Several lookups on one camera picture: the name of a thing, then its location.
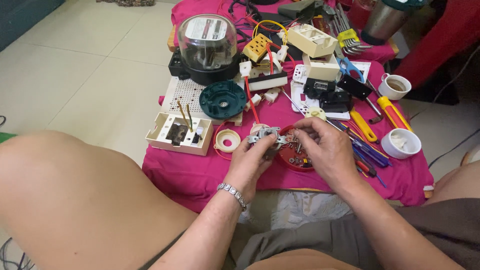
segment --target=blue scissors handle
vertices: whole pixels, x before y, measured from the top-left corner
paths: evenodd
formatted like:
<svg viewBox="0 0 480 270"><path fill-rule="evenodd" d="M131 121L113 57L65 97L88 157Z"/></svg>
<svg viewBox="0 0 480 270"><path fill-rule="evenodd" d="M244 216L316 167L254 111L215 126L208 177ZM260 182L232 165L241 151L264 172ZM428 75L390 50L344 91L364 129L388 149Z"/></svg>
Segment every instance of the blue scissors handle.
<svg viewBox="0 0 480 270"><path fill-rule="evenodd" d="M351 75L351 72L356 72L359 77L360 77L360 81L362 83L365 83L365 79L363 78L363 74L360 72L360 70L358 68L356 68L352 62L350 62L350 60L348 59L348 57L345 57L343 59L340 59L337 57L336 59L336 62L338 63L338 65L340 66L340 72L342 73L342 75L345 75L345 74L348 74L348 75Z"/></svg>

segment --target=person's right hand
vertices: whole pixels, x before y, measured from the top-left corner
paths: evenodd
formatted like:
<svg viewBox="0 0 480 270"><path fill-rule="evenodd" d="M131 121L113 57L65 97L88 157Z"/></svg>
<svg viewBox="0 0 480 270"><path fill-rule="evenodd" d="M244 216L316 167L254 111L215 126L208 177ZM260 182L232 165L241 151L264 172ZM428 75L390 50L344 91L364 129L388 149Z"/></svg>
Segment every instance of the person's right hand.
<svg viewBox="0 0 480 270"><path fill-rule="evenodd" d="M330 188L338 192L342 187L362 181L347 134L318 117L304 118L293 126L297 129L294 135L312 160L312 166Z"/></svg>

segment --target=pink cloth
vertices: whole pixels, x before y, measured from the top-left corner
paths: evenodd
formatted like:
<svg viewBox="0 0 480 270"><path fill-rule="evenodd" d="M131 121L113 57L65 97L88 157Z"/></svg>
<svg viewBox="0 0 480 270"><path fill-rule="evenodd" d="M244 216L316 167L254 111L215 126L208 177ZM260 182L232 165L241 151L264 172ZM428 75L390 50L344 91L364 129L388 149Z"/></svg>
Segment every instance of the pink cloth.
<svg viewBox="0 0 480 270"><path fill-rule="evenodd" d="M172 23L178 27L180 26L181 22L183 22L185 19L192 17L194 15L198 14L203 14L203 13L214 13L214 14L219 14L222 16L227 17L230 19L233 23L238 21L240 18L245 17L245 6L242 6L240 4L235 4L233 6L233 13L234 16L232 17L230 14L228 14L228 7L231 4L231 1L225 1L223 0L224 3L221 5L220 8L219 4L222 2L222 0L183 0L180 3L176 4L173 9L172 9ZM277 8L279 5L283 4L290 4L292 3L291 0L280 0L278 3L273 4L273 5L268 5L268 6L262 6L262 5L256 5L258 10L260 12L270 12L270 13L277 13ZM334 0L329 0L328 4L331 6L335 5ZM248 35L252 35L252 30L242 30L244 33ZM175 33L175 39L174 39L174 44L175 46L178 46L178 40L177 40L177 33ZM246 45L245 42L238 44L239 50L243 50L243 47ZM350 60L357 60L357 59L365 59L365 60L371 60L371 61L377 61L380 62L381 64L384 64L390 59L395 58L395 52L392 49L392 46L387 42L384 45L381 46L374 46L372 49L368 49L365 52L363 52L360 55L356 56L348 56Z"/></svg>
<svg viewBox="0 0 480 270"><path fill-rule="evenodd" d="M285 64L287 71L291 67L290 62ZM372 62L368 77L374 86L380 85L380 76L383 73L382 65L378 62ZM285 89L289 93L290 84L287 84ZM370 99L376 100L375 94L372 93ZM394 101L394 104L400 109L396 101ZM267 105L267 102L261 102L256 108L260 121L269 126L283 128L303 118L300 113L295 113L292 110L290 101L282 94L274 103ZM365 102L357 100L355 108L364 119L375 117L375 113ZM243 125L241 127L235 127L233 123L227 123L225 126L236 131L241 138L244 138L249 134L253 121L253 113L246 112L243 114ZM378 124L370 125L370 127L380 139L392 130L387 119ZM216 192L216 186L223 181L230 163L230 161L215 153L213 142L212 139L206 157L170 152L148 146L142 169L153 184L172 200L192 211L200 212ZM393 167L378 168L378 174L386 183L387 188L384 188L377 178L365 178L365 180L383 198L400 200L407 206L422 204L425 201L423 187L433 184L433 177L428 171L423 152L406 160L390 158L390 161ZM260 177L257 184L259 190L290 188L314 188L331 191L317 173L294 172L280 166L276 160Z"/></svg>

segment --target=scissors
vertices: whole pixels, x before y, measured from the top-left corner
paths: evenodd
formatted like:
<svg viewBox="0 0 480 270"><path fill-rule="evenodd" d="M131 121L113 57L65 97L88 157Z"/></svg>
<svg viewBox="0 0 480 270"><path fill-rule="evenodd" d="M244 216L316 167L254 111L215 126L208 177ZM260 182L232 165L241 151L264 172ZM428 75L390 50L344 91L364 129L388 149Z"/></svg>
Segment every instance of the scissors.
<svg viewBox="0 0 480 270"><path fill-rule="evenodd" d="M365 83L365 79L363 78L363 74L360 72L358 68L356 68L352 62L348 59L348 57L345 57L342 53L342 49L340 46L337 44L335 47L335 53L336 53L336 62L340 66L340 72L342 75L348 74L351 75L351 72L356 72L359 77L360 77L360 82Z"/></svg>

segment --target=leg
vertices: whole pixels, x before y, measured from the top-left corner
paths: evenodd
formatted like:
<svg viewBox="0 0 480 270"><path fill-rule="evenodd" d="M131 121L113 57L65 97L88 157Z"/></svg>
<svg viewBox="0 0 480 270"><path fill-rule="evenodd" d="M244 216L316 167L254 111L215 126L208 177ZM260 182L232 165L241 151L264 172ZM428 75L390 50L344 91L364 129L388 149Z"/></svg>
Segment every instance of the leg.
<svg viewBox="0 0 480 270"><path fill-rule="evenodd" d="M197 214L127 156L54 131L0 144L0 226L40 269L137 270Z"/></svg>
<svg viewBox="0 0 480 270"><path fill-rule="evenodd" d="M433 196L425 203L458 198L480 198L480 160L459 167L442 177L435 185Z"/></svg>

